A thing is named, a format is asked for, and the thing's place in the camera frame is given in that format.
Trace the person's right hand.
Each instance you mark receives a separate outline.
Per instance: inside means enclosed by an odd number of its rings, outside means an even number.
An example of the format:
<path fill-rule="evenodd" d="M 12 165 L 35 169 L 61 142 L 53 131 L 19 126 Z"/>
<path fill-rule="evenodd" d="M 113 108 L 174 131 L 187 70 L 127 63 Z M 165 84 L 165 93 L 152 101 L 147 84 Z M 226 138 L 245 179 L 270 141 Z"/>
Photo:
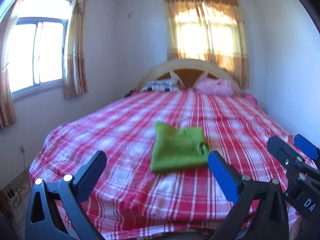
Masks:
<path fill-rule="evenodd" d="M 303 217 L 298 211 L 296 211 L 295 214 L 297 216 L 297 219 L 289 230 L 289 240 L 295 240 L 301 231 Z"/>

